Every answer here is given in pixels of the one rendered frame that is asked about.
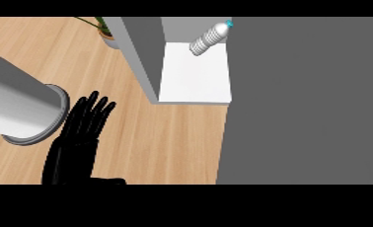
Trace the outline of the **grey metal pot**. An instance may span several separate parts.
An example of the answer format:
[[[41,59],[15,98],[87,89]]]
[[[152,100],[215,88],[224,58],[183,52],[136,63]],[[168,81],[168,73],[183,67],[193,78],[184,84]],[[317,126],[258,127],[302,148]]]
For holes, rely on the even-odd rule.
[[[69,111],[69,96],[0,57],[0,136],[21,146],[46,140]]]

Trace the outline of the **potted green plant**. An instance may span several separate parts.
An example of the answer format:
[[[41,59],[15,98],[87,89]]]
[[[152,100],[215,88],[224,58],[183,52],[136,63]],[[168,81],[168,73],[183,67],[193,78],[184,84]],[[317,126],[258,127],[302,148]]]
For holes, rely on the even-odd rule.
[[[111,48],[118,49],[119,46],[116,44],[115,38],[114,38],[112,33],[111,33],[111,31],[108,29],[108,26],[105,24],[103,18],[102,17],[96,17],[96,21],[97,21],[96,24],[93,24],[91,22],[88,22],[83,18],[78,18],[78,19],[97,28],[97,32],[99,32],[99,35],[100,35],[100,37],[103,39],[103,42],[106,43],[106,45]]]

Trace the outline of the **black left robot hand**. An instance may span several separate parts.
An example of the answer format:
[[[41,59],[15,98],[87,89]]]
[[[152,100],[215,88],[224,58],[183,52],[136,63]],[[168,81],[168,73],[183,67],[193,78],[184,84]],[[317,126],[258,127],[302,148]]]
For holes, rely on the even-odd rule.
[[[122,178],[91,176],[99,135],[116,106],[99,92],[81,97],[68,113],[62,133],[55,139],[43,169],[41,184],[60,186],[109,186],[127,184]]]

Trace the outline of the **clear plastic water bottle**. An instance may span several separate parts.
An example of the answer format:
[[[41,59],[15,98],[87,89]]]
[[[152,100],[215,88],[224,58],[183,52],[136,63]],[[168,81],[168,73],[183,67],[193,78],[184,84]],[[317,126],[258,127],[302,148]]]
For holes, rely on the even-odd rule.
[[[201,56],[206,50],[227,38],[231,28],[233,22],[227,20],[224,23],[217,23],[205,31],[205,33],[189,44],[189,51],[195,56]]]

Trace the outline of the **grey open cabinet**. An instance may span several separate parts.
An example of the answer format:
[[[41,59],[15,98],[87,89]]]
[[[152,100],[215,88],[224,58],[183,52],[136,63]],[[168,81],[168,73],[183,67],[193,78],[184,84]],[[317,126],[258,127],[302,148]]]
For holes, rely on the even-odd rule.
[[[226,42],[202,55],[192,42],[229,17],[108,17],[112,33],[147,99],[155,105],[227,105],[231,102]]]

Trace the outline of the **dark grey cabinet door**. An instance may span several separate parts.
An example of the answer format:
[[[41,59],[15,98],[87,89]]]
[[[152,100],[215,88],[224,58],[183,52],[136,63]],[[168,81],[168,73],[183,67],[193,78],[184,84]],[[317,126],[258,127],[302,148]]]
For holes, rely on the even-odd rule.
[[[373,184],[373,18],[237,18],[223,184]]]

